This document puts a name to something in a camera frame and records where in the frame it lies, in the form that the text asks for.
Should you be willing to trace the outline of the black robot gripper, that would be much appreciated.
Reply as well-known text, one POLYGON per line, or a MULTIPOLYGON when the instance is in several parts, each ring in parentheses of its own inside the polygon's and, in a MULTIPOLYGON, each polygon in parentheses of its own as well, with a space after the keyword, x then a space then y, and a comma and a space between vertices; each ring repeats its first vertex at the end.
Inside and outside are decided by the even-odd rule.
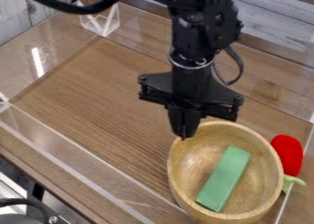
POLYGON ((238 119, 244 98, 218 82, 210 67, 144 73, 138 83, 142 86, 139 98, 166 107, 172 132, 183 140, 195 135, 202 118, 238 119))

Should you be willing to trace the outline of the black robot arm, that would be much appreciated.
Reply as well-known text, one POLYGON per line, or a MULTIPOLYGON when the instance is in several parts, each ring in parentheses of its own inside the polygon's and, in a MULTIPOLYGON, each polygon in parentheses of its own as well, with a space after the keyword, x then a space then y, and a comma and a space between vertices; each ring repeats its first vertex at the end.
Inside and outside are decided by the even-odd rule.
POLYGON ((232 0, 155 0, 164 4, 172 23, 172 41, 166 73, 144 73, 139 99, 160 104, 168 111, 172 133, 187 139, 195 135, 203 118, 235 121, 244 102, 230 89, 239 79, 228 79, 215 64, 224 51, 244 70, 240 56, 231 48, 243 23, 232 0))

